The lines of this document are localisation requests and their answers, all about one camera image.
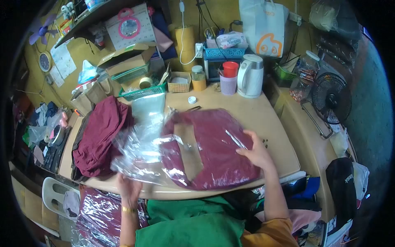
green apron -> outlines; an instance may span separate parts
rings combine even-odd
[[[136,231],[137,247],[242,246],[244,221],[221,196],[182,201],[148,200],[150,226]]]

desk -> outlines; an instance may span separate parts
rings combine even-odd
[[[289,88],[278,87],[274,80],[267,81],[265,93],[270,98],[274,110],[288,134],[297,157],[301,164],[301,169],[313,177],[321,177],[320,188],[316,193],[317,200],[322,208],[321,219],[325,222],[335,217],[335,205],[332,194],[326,179],[326,168],[337,159],[335,151],[329,139],[320,136],[318,129],[307,113],[302,109],[300,103],[296,102],[289,94]],[[315,113],[311,104],[305,105],[306,109],[313,116],[324,134],[328,134],[328,128]],[[354,160],[355,153],[349,150]]]
[[[188,97],[190,96],[195,96],[197,98],[196,104],[191,105],[188,103]],[[131,102],[126,101],[124,98],[119,98],[118,100],[126,104],[131,104]],[[258,136],[268,140],[268,142],[265,143],[268,144],[268,150],[276,164],[280,177],[288,176],[300,170],[299,161],[288,136],[264,94],[256,99],[247,99],[238,94],[226,96],[214,92],[213,87],[208,87],[202,92],[167,93],[165,107],[167,106],[180,111],[190,109],[194,106],[201,106],[202,109],[224,108],[228,110],[245,129],[256,131]],[[71,174],[71,148],[82,119],[82,117],[76,118],[60,163],[59,175],[67,179],[70,179]],[[258,187],[264,183],[264,179],[259,179],[231,190]],[[96,189],[118,193],[115,176],[106,178],[93,177],[82,184]],[[194,191],[177,186],[169,188],[144,183],[140,198],[182,200],[214,196],[231,190]]]

green plastic basket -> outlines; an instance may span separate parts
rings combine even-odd
[[[143,66],[140,66],[140,67],[137,67],[137,68],[134,68],[131,70],[127,70],[125,72],[121,72],[121,73],[111,76],[111,80],[116,81],[119,84],[126,83],[130,80],[133,80],[133,79],[139,77],[139,76],[147,74],[149,71],[150,65],[151,65],[151,62],[148,61],[148,63],[146,63]]]
[[[144,96],[153,95],[153,94],[160,94],[162,92],[166,92],[166,84],[167,84],[167,82],[164,82],[160,86],[149,87],[147,89],[141,89],[138,91],[127,93],[127,94],[124,94],[125,91],[123,89],[121,89],[121,91],[119,91],[118,96],[123,97],[127,101],[132,101],[132,100],[142,98]]]
[[[274,70],[278,75],[278,77],[282,80],[293,80],[297,76],[297,74],[284,70],[281,66],[278,66],[277,63],[276,63],[276,68]]]

electric kettle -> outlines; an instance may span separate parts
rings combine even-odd
[[[254,54],[243,56],[237,74],[237,93],[246,98],[261,95],[263,84],[263,59]]]

hand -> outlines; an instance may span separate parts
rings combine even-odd
[[[259,166],[264,171],[272,170],[273,168],[275,170],[274,162],[257,134],[251,130],[244,130],[244,133],[249,135],[254,143],[252,150],[237,149],[236,152],[247,157],[252,164]]]
[[[121,173],[118,173],[117,184],[119,194],[122,198],[122,205],[129,208],[136,207],[139,194],[143,188],[143,183],[129,179],[124,177]]]

